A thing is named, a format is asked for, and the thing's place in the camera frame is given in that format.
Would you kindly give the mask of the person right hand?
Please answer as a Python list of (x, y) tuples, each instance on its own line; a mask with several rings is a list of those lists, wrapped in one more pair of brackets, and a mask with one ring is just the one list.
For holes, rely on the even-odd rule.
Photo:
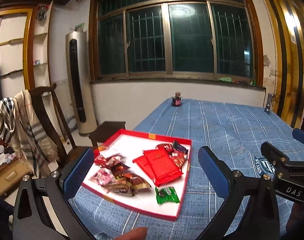
[(285, 239), (304, 239), (304, 204), (294, 203), (286, 225)]

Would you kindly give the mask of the person left hand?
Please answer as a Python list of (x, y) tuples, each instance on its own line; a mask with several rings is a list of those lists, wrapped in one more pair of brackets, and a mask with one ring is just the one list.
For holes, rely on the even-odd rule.
[(129, 232), (114, 238), (114, 240), (145, 240), (148, 228), (139, 227), (130, 230)]

